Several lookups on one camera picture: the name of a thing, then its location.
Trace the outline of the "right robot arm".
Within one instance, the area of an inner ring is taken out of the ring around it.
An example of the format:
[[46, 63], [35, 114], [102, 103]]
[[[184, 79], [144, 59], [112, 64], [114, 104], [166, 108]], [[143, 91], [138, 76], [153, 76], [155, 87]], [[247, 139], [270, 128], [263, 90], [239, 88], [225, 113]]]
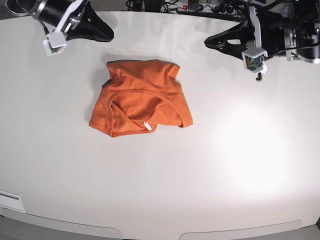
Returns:
[[96, 14], [88, 0], [7, 0], [5, 6], [14, 15], [32, 15], [41, 24], [56, 27], [66, 41], [114, 39], [112, 28]]

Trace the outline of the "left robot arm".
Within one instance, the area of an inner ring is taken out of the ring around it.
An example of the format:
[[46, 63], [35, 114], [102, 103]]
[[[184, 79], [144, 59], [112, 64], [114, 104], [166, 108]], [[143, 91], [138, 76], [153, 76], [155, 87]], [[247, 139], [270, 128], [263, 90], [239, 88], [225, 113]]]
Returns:
[[275, 0], [255, 5], [251, 0], [233, 0], [243, 20], [236, 26], [208, 37], [207, 48], [243, 61], [244, 68], [260, 82], [267, 73], [266, 61], [286, 57], [311, 64], [320, 62], [320, 2]]

